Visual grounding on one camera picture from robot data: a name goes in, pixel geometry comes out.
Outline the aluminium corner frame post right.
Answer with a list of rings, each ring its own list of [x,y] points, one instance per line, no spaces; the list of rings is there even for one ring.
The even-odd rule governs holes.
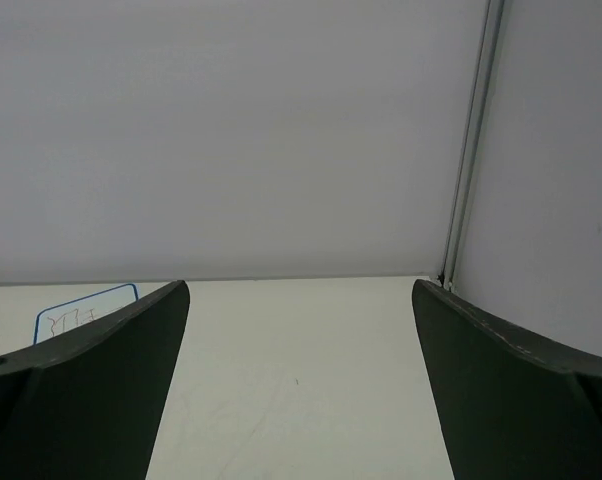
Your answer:
[[[485,5],[455,184],[451,221],[443,265],[438,277],[441,286],[446,290],[452,290],[454,287],[454,276],[459,263],[464,228],[470,215],[470,194],[504,8],[504,0],[490,0]]]

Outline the blue-framed small whiteboard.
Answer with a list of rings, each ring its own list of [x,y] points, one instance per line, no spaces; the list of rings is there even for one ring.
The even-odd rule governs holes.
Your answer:
[[[134,283],[125,283],[48,307],[35,319],[33,344],[49,340],[114,313],[140,298]]]

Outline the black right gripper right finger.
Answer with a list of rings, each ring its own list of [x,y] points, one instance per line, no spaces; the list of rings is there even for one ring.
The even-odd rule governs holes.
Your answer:
[[[455,478],[602,479],[602,357],[431,281],[412,305]]]

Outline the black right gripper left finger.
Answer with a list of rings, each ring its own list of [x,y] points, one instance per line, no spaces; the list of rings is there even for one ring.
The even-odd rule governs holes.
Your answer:
[[[1,355],[0,479],[145,478],[188,311],[174,281]]]

